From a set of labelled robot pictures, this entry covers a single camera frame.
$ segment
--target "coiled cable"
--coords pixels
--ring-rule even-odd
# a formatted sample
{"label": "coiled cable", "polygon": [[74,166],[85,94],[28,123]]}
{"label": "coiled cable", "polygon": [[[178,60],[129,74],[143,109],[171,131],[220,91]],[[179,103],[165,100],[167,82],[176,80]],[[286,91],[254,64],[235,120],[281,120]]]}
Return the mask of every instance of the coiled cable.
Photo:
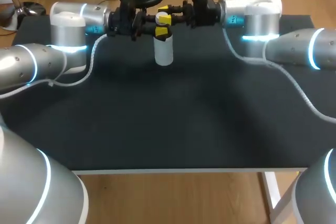
{"label": "coiled cable", "polygon": [[282,66],[280,66],[279,64],[276,64],[272,61],[269,61],[266,59],[266,46],[267,46],[267,42],[264,43],[263,46],[263,53],[262,53],[262,58],[247,58],[247,57],[243,57],[241,55],[239,55],[235,49],[233,48],[229,37],[227,35],[227,31],[225,28],[223,28],[223,34],[224,34],[224,38],[225,41],[230,49],[230,51],[232,52],[232,54],[238,58],[239,60],[245,61],[247,63],[250,64],[258,64],[258,65],[268,65],[271,67],[274,67],[278,70],[280,70],[280,72],[282,72],[289,80],[290,82],[294,85],[294,87],[297,89],[297,91],[299,92],[299,94],[301,95],[301,97],[303,98],[304,102],[307,104],[308,108],[316,115],[318,116],[320,119],[330,122],[330,123],[336,123],[336,118],[333,118],[331,116],[325,115],[323,113],[321,113],[318,109],[315,108],[315,106],[312,104],[312,102],[309,100],[309,98],[307,97],[307,95],[305,94],[305,92],[301,89],[300,85],[297,83],[297,81],[294,79],[294,77],[286,70],[284,69]]}
{"label": "coiled cable", "polygon": [[51,87],[54,86],[54,85],[60,86],[60,87],[73,87],[73,86],[76,86],[78,84],[81,84],[82,82],[86,81],[90,77],[90,75],[92,73],[92,70],[93,70],[93,63],[94,63],[94,58],[95,58],[94,56],[95,56],[95,53],[96,53],[96,48],[97,48],[99,42],[102,41],[103,39],[105,39],[106,37],[107,37],[107,35],[104,34],[104,35],[100,36],[94,42],[95,44],[93,45],[92,52],[91,52],[89,70],[88,70],[87,74],[82,79],[80,79],[79,81],[76,81],[74,83],[60,83],[56,80],[50,80],[50,79],[39,80],[39,81],[35,81],[35,82],[29,83],[27,85],[24,85],[24,86],[22,86],[22,87],[20,87],[16,90],[13,90],[11,92],[6,93],[6,94],[0,94],[0,99],[11,97],[11,96],[16,95],[16,94],[18,94],[18,93],[20,93],[20,92],[22,92],[22,91],[24,91],[28,88],[31,88],[35,85],[38,85],[38,84],[44,83],[44,82],[47,82],[48,85],[51,86]]}

